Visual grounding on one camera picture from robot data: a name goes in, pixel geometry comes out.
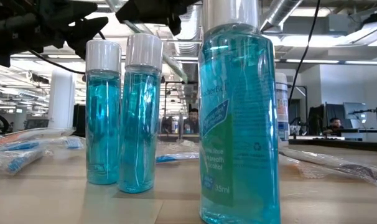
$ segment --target green label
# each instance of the green label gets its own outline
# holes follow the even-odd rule
[[[215,123],[202,139],[202,195],[215,203],[233,206],[233,117],[224,115],[223,121]]]

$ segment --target white column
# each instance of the white column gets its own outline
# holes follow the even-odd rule
[[[49,128],[72,128],[76,75],[55,69],[50,82]]]
[[[27,120],[27,107],[17,106],[16,113],[14,115],[13,132],[24,130],[26,120]]]

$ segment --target mouthwash bottle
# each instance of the mouthwash bottle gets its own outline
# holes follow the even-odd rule
[[[274,56],[257,0],[204,0],[200,216],[280,223]]]
[[[121,46],[86,44],[86,178],[92,184],[118,179]]]
[[[130,35],[125,71],[118,187],[135,194],[154,186],[162,71],[160,38]]]

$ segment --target blue liquid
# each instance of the blue liquid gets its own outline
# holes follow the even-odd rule
[[[92,70],[86,84],[86,176],[92,184],[113,184],[121,148],[121,79],[117,72]]]
[[[127,193],[154,185],[160,85],[158,71],[125,73],[118,187]]]
[[[200,216],[280,223],[274,58],[246,24],[205,34],[200,52]]]

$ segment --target table surface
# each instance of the table surface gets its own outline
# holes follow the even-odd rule
[[[377,166],[377,152],[292,146]],[[153,190],[129,195],[86,182],[85,153],[44,157],[13,177],[0,175],[0,223],[189,224],[198,216],[198,161],[158,164]],[[304,179],[280,167],[282,223],[377,224],[377,187],[361,180]]]

